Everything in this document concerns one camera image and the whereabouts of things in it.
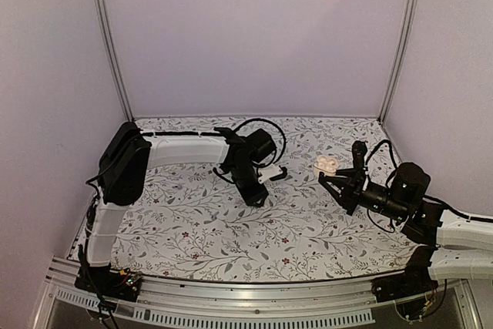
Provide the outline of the cream earbud charging case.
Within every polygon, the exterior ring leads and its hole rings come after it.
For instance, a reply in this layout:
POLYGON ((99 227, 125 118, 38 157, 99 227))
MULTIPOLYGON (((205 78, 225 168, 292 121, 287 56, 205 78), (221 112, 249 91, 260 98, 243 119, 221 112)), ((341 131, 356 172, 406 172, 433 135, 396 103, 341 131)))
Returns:
POLYGON ((313 165, 314 175, 318 177, 321 173, 325 176, 335 176, 340 167, 339 161, 332 156, 319 155, 313 165))

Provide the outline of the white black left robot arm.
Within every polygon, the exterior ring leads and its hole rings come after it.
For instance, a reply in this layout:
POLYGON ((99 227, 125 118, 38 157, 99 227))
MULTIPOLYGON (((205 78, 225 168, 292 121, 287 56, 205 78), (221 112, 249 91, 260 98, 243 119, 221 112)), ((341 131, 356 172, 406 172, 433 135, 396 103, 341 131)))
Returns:
POLYGON ((99 161, 99 172, 87 184, 96 191, 95 205, 86 222, 87 245, 81 261, 83 275, 99 294, 114 287, 110 265, 112 246, 123 216, 143 194, 148 170, 160 166, 211 163, 231 175, 233 185, 248 206, 264 204, 266 181, 285 174, 282 167, 263 160, 276 154, 276 145, 263 129, 248 136, 216 127, 211 133, 144 132, 134 122, 123 123, 99 161))

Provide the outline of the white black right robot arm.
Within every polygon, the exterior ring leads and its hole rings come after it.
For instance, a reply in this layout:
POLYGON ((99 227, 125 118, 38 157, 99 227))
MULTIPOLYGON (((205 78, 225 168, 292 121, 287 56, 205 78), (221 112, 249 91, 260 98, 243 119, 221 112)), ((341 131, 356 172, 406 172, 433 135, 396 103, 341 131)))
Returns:
POLYGON ((371 182, 364 166, 317 172, 347 214, 360 206, 387 217, 418 245, 399 276, 402 293, 414 295, 428 280, 492 278, 492 218, 427 195, 431 178, 418 165, 402 163, 389 187, 371 182))

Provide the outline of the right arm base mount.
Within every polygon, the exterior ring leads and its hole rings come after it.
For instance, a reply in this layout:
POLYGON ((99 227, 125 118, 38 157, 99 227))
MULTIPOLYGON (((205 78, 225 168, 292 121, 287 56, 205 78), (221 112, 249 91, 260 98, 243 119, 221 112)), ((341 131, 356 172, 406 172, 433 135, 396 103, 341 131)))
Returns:
POLYGON ((393 302, 397 315, 407 321, 422 321, 437 302, 439 284, 427 274, 401 272, 371 281, 378 303, 393 302))

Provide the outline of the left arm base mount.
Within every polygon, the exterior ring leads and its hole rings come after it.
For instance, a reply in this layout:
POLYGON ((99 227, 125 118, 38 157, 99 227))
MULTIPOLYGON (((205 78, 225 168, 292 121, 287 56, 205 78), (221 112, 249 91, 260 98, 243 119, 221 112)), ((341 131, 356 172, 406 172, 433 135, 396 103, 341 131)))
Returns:
POLYGON ((142 274, 130 269, 112 270, 106 267, 81 267, 75 287, 104 297, 136 302, 142 284, 142 274))

